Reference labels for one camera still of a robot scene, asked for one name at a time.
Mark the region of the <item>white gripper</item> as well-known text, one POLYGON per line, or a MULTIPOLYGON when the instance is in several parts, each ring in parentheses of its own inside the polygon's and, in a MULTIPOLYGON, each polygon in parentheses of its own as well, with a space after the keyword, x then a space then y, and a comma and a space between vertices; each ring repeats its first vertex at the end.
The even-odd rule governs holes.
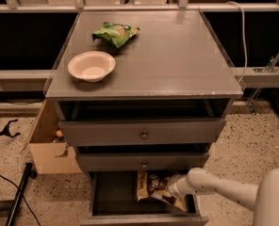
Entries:
POLYGON ((168 190, 175 197, 185 197, 190 193, 188 176, 186 174, 175 174, 168 182, 168 190))

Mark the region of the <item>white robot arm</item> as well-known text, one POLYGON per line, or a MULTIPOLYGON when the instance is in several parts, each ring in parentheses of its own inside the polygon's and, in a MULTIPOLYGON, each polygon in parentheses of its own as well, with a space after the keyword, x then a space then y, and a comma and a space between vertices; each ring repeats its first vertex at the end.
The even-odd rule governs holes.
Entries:
POLYGON ((219 178, 193 168, 169 179, 168 190, 175 197, 198 192, 215 192, 254 213, 253 226, 279 226, 279 168, 270 170, 259 185, 219 178))

